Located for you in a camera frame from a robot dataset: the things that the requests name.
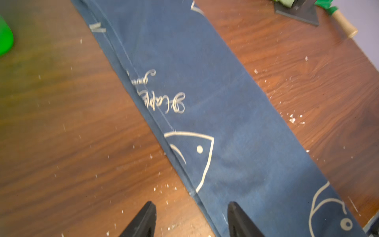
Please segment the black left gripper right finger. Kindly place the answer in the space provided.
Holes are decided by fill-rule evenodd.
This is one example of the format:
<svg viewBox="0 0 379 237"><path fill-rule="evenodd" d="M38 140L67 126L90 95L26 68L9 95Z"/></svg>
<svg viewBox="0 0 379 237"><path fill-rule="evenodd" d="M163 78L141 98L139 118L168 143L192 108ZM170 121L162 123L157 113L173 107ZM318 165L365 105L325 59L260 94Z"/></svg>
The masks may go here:
<svg viewBox="0 0 379 237"><path fill-rule="evenodd" d="M264 237L237 202L228 205L228 223L230 237Z"/></svg>

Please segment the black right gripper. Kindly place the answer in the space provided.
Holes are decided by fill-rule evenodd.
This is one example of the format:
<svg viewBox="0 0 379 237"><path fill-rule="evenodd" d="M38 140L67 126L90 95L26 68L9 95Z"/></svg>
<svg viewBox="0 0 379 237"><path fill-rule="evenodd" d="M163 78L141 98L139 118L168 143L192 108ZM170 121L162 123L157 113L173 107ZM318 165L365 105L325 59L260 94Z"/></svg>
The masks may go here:
<svg viewBox="0 0 379 237"><path fill-rule="evenodd" d="M372 217L363 228L368 237L379 237L379 213Z"/></svg>

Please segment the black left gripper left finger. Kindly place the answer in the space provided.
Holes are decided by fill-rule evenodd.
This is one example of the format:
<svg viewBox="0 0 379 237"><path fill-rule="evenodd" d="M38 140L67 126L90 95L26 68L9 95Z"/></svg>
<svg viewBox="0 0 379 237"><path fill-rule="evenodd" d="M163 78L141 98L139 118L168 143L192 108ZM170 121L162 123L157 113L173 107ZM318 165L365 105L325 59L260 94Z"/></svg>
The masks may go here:
<svg viewBox="0 0 379 237"><path fill-rule="evenodd" d="M153 237L157 221L157 208L148 201L127 225L119 237Z"/></svg>

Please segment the blue printed pillowcase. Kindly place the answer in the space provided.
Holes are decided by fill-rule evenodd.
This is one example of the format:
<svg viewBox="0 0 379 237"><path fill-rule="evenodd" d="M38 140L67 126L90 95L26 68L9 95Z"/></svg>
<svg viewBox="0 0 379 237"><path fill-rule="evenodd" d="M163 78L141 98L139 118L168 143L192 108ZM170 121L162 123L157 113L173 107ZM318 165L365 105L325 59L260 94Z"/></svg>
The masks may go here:
<svg viewBox="0 0 379 237"><path fill-rule="evenodd" d="M74 1L218 237L365 232L194 1Z"/></svg>

